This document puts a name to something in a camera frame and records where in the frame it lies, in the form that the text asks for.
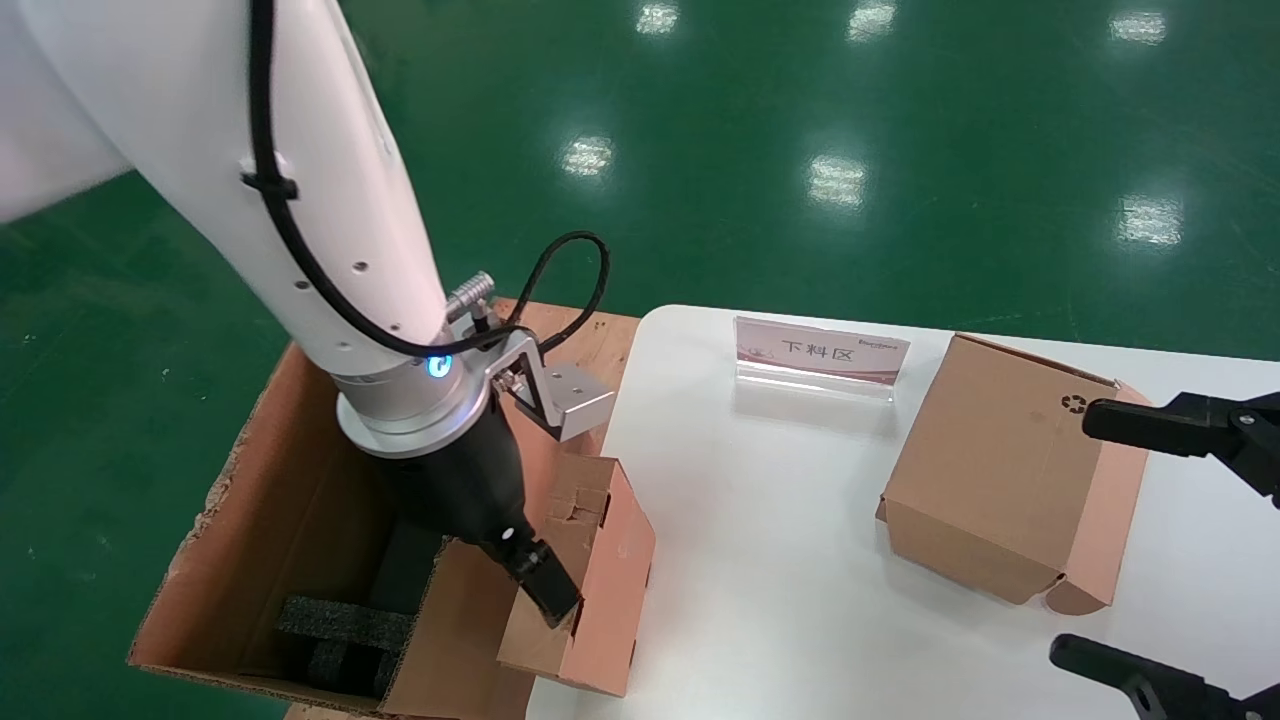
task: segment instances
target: brown cardboard box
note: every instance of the brown cardboard box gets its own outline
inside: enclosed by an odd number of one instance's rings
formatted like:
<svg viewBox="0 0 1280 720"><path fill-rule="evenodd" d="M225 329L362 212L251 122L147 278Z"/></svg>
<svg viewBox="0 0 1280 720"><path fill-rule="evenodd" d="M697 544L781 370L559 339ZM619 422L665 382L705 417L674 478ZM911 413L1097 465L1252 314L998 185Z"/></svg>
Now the brown cardboard box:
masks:
<svg viewBox="0 0 1280 720"><path fill-rule="evenodd" d="M516 584L476 547L442 550L387 696L283 679L305 642L276 632L289 594L358 602L393 512L372 462L334 415L330 378L291 346L241 430L204 512L147 612L129 664L357 715L520 719L534 675L498 664ZM548 511L559 446L507 407L521 447L526 514Z"/></svg>
<svg viewBox="0 0 1280 720"><path fill-rule="evenodd" d="M1111 605L1147 452L1089 438L1132 388L977 337L951 340L881 498L893 552L1021 605Z"/></svg>
<svg viewBox="0 0 1280 720"><path fill-rule="evenodd" d="M622 465L564 456L541 536L582 588L582 605L571 623L548 628L532 601L518 596L498 661L622 697L654 550L653 527Z"/></svg>

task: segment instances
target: green epoxy floor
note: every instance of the green epoxy floor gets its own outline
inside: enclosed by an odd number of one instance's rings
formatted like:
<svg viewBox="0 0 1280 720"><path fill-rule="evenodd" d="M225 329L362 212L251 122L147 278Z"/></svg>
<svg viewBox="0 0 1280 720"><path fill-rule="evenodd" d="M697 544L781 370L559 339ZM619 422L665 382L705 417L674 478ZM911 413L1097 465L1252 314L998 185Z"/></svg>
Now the green epoxy floor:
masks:
<svg viewBox="0 0 1280 720"><path fill-rule="evenodd" d="M346 6L448 284L585 227L613 313L1280 359L1271 0ZM132 174L0 229L0 318L5 717L278 717L123 659L284 333Z"/></svg>

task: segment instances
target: wooden table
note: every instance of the wooden table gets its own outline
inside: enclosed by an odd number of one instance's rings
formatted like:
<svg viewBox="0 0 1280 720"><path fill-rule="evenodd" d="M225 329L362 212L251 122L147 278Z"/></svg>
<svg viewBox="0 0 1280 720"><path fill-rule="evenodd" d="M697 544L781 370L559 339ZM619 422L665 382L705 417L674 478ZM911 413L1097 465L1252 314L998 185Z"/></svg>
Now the wooden table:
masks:
<svg viewBox="0 0 1280 720"><path fill-rule="evenodd" d="M509 314L512 305L515 302L511 300L499 300L495 304L498 315ZM575 307L530 302L525 307L521 324L534 331L538 337L549 337L567 325L577 313L579 310ZM640 320L636 318L596 313L582 329L552 350L547 355L547 363L573 363L617 391L622 383L622 370L626 369L627 356L631 354L631 341L635 340ZM605 423L581 438L570 441L568 450L581 455L599 455L609 425ZM284 720L360 720L360 717L335 710L294 703L289 707Z"/></svg>

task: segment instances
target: white tabletop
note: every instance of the white tabletop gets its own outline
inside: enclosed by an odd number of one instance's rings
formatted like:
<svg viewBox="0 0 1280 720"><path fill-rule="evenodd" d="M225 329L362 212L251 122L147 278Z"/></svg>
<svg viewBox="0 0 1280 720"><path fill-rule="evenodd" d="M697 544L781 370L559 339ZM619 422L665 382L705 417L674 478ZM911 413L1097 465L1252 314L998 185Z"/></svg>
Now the white tabletop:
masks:
<svg viewBox="0 0 1280 720"><path fill-rule="evenodd" d="M950 332L745 315L909 340L888 406L735 383L739 313L640 323L604 454L658 537L625 700L538 680L531 719L1132 719L1117 691L1051 666L1071 632L1244 697L1280 682L1280 514L1215 460L1152 455L1115 606L1011 606L888 551L873 519ZM1162 405L1248 398L1280 364L995 337Z"/></svg>

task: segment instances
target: folded cardboard box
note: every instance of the folded cardboard box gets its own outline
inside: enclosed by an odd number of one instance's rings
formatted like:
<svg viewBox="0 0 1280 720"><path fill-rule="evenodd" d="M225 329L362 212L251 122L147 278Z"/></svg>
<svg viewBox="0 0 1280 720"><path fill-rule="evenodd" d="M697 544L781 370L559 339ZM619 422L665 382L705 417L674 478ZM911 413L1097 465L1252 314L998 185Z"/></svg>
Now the folded cardboard box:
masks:
<svg viewBox="0 0 1280 720"><path fill-rule="evenodd" d="M498 661L622 697L654 550L653 527L622 465L608 457L562 457L540 534L582 588L584 601L572 621L548 628L532 601L518 596Z"/></svg>
<svg viewBox="0 0 1280 720"><path fill-rule="evenodd" d="M1147 452L1080 429L1128 386L972 336L951 340L876 516L893 552L1021 605L1111 605Z"/></svg>

